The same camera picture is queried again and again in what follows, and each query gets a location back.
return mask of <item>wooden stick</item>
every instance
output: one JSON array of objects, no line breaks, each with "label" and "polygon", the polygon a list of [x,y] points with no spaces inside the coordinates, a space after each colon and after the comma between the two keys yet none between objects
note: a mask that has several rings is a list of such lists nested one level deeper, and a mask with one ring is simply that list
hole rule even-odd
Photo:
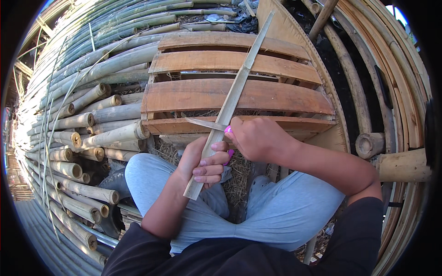
[{"label": "wooden stick", "polygon": [[[263,27],[261,28],[261,31],[259,31],[259,34],[256,37],[255,42],[250,48],[250,52],[247,54],[243,66],[238,71],[235,81],[230,88],[229,94],[227,95],[227,98],[225,99],[224,104],[221,107],[221,111],[215,121],[216,123],[222,125],[229,124],[233,112],[235,111],[236,104],[238,103],[238,100],[241,96],[244,84],[246,83],[250,69],[253,65],[253,62],[255,61],[255,57],[258,54],[261,44],[266,36],[267,30],[269,29],[274,13],[275,12],[273,10],[269,13],[267,20],[265,21]],[[223,131],[212,129],[210,131],[209,138],[207,139],[207,142],[202,150],[201,159],[214,155],[215,151],[213,151],[210,146],[215,142],[222,141],[223,138]],[[186,190],[184,191],[183,195],[185,197],[196,200],[199,193],[201,192],[203,184],[204,183],[196,182],[194,176],[192,176],[189,183],[187,184]]]},{"label": "wooden stick", "polygon": [[362,159],[368,159],[385,152],[385,135],[383,133],[361,133],[356,139],[356,152]]},{"label": "wooden stick", "polygon": [[309,39],[311,41],[316,41],[319,32],[322,30],[325,23],[327,23],[327,20],[330,17],[330,14],[332,14],[333,9],[335,8],[338,1],[339,0],[327,0],[327,2],[324,5],[324,8],[319,13],[318,18],[316,19],[312,29],[310,30]]},{"label": "wooden stick", "polygon": [[376,167],[381,182],[426,182],[431,178],[425,148],[380,154],[370,163]]},{"label": "wooden stick", "polygon": [[244,5],[246,6],[247,10],[250,12],[250,15],[252,17],[255,17],[255,13],[253,12],[252,8],[250,7],[250,3],[248,2],[248,0],[243,0]]}]

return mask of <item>wooden post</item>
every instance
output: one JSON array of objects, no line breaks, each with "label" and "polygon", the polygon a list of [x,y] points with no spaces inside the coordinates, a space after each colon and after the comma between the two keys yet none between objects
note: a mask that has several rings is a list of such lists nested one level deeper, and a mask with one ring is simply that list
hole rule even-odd
[{"label": "wooden post", "polygon": [[370,163],[376,167],[381,182],[426,182],[431,178],[425,148],[380,154]]},{"label": "wooden post", "polygon": [[361,133],[356,139],[356,152],[362,159],[368,159],[385,152],[385,136],[383,133]]},{"label": "wooden post", "polygon": [[322,30],[328,18],[332,14],[333,9],[335,8],[338,1],[339,0],[327,0],[327,2],[324,5],[324,8],[319,13],[318,18],[316,19],[312,29],[310,30],[309,39],[311,41],[316,41],[319,32]]}]

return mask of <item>leg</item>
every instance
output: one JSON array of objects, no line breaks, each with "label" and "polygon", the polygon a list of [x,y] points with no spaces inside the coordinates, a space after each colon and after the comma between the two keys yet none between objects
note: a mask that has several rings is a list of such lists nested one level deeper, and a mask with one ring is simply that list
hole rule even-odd
[{"label": "leg", "polygon": [[[135,204],[144,215],[160,195],[176,166],[147,153],[132,157],[126,167],[126,182]],[[219,183],[190,200],[183,213],[183,225],[171,252],[180,253],[204,238],[232,237],[235,225],[222,219],[229,215],[227,199]]]},{"label": "leg", "polygon": [[333,186],[301,172],[277,184],[259,176],[251,187],[247,218],[237,225],[235,237],[293,251],[325,226],[343,199]]}]

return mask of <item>knee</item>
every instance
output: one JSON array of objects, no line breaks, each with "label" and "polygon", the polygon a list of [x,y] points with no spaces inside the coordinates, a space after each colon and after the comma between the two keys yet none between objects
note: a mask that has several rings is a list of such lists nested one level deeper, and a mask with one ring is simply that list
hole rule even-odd
[{"label": "knee", "polygon": [[158,156],[150,153],[138,153],[134,155],[126,166],[126,172],[129,170],[139,170],[142,167],[146,167],[154,161],[160,159]]}]

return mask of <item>wooden pallet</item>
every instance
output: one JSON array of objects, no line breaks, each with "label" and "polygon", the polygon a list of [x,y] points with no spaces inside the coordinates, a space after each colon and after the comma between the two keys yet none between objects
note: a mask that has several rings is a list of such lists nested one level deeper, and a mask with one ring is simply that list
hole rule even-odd
[{"label": "wooden pallet", "polygon": [[[165,35],[149,69],[141,104],[143,126],[178,147],[207,136],[209,128],[188,123],[180,115],[221,109],[234,72],[240,69],[255,38],[253,34],[228,32]],[[267,117],[301,141],[327,131],[336,124],[335,110],[309,63],[304,48],[265,38],[236,110],[279,112],[282,116]],[[257,117],[241,116],[243,120]],[[215,121],[216,117],[198,119]]]}]

